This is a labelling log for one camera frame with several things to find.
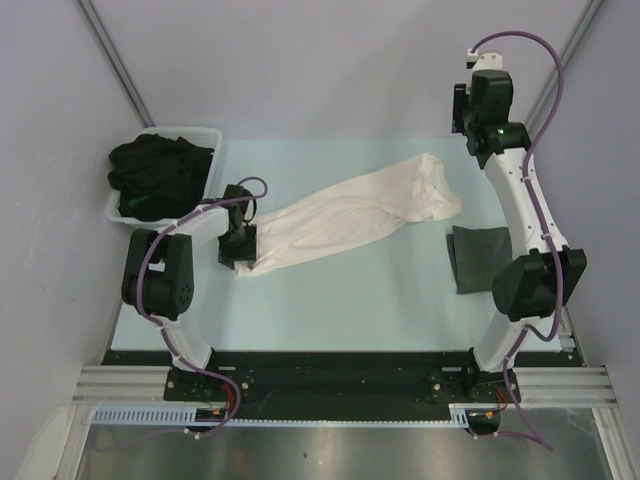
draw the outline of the laundry basket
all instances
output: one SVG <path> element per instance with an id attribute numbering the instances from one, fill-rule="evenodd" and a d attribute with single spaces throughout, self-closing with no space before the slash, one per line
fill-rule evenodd
<path id="1" fill-rule="evenodd" d="M 208 147 L 215 149 L 211 158 L 211 167 L 207 175 L 207 183 L 204 187 L 204 195 L 207 196 L 211 190 L 211 183 L 213 181 L 213 171 L 215 170 L 216 162 L 218 160 L 218 152 L 220 151 L 220 144 L 222 143 L 222 132 L 216 128 L 205 127 L 152 127 L 145 128 L 139 135 L 143 133 L 157 134 L 164 138 L 177 139 L 182 137 L 185 140 L 197 145 L 199 147 Z M 133 228 L 159 228 L 169 225 L 174 218 L 163 218 L 155 222 L 143 222 L 133 217 L 122 217 L 118 211 L 118 205 L 120 203 L 120 192 L 113 190 L 109 196 L 107 202 L 107 218 L 115 223 L 124 223 L 130 225 Z"/>

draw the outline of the black cloth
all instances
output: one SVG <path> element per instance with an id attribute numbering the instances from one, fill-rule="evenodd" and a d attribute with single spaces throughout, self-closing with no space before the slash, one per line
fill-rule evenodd
<path id="1" fill-rule="evenodd" d="M 457 292 L 491 291 L 493 279 L 511 263 L 511 237 L 506 227 L 471 230 L 453 227 L 447 250 Z"/>
<path id="2" fill-rule="evenodd" d="M 182 137 L 150 134 L 116 147 L 108 180 L 120 190 L 120 215 L 145 222 L 186 215 L 202 200 L 212 154 Z"/>

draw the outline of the gray wall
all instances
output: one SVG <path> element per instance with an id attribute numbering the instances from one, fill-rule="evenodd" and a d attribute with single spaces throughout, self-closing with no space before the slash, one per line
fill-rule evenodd
<path id="1" fill-rule="evenodd" d="M 0 9 L 0 479 L 105 341 L 125 232 L 106 154 L 140 128 L 73 2 Z"/>
<path id="2" fill-rule="evenodd" d="M 586 0 L 95 3 L 158 124 L 255 140 L 447 136 L 467 48 L 504 29 L 561 48 Z M 493 46 L 524 116 L 551 64 L 524 40 Z"/>
<path id="3" fill-rule="evenodd" d="M 640 446 L 640 2 L 609 2 L 567 75 L 536 157 L 554 216 L 589 268 L 570 301 L 590 363 L 606 364 Z"/>

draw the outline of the light blue tabletop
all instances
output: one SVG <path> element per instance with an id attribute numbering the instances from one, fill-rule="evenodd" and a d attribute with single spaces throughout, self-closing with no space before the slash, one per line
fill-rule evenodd
<path id="1" fill-rule="evenodd" d="M 463 202 L 461 215 L 407 225 L 373 244 L 253 278 L 235 278 L 219 265 L 214 241 L 194 258 L 190 313 L 204 338 L 219 350 L 442 351 L 477 343 L 495 307 L 490 293 L 456 294 L 445 235 L 454 224 L 488 228 L 505 220 L 463 139 L 225 142 L 211 196 L 258 175 L 269 184 L 258 214 L 270 212 L 422 152 L 444 163 Z M 549 328 L 550 322 L 541 326 Z M 128 305 L 111 348 L 165 349 L 156 329 Z M 525 350 L 557 351 L 560 343 L 530 336 Z"/>

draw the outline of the crumpled fabric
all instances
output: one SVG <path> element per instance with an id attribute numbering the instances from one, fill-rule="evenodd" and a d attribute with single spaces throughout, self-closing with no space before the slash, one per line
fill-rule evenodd
<path id="1" fill-rule="evenodd" d="M 462 210 L 444 165 L 423 153 L 320 190 L 256 217 L 257 260 L 236 262 L 239 277 L 257 276 L 366 245 L 407 223 L 444 220 Z"/>

